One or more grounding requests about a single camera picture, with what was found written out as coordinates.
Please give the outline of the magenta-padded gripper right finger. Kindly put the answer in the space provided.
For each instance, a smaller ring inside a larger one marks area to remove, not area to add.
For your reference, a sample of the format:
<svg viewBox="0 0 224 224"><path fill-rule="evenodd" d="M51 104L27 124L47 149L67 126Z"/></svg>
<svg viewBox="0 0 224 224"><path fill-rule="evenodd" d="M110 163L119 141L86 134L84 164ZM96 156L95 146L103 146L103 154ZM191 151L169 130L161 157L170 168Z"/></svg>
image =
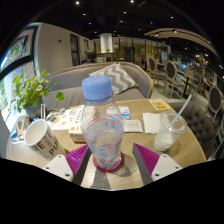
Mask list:
<svg viewBox="0 0 224 224"><path fill-rule="evenodd" d="M182 169L169 155L158 155L136 143L133 144L132 153L136 159L144 185L148 185Z"/></svg>

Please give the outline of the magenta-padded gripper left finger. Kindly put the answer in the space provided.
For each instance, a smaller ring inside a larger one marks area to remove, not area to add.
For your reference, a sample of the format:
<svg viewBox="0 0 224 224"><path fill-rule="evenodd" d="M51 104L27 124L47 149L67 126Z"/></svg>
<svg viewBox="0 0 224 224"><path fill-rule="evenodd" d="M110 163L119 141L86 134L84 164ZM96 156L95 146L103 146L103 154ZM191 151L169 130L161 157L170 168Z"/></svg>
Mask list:
<svg viewBox="0 0 224 224"><path fill-rule="evenodd" d="M89 147L84 145L66 156L57 155L43 167L43 170L76 185L81 185L90 156L91 151Z"/></svg>

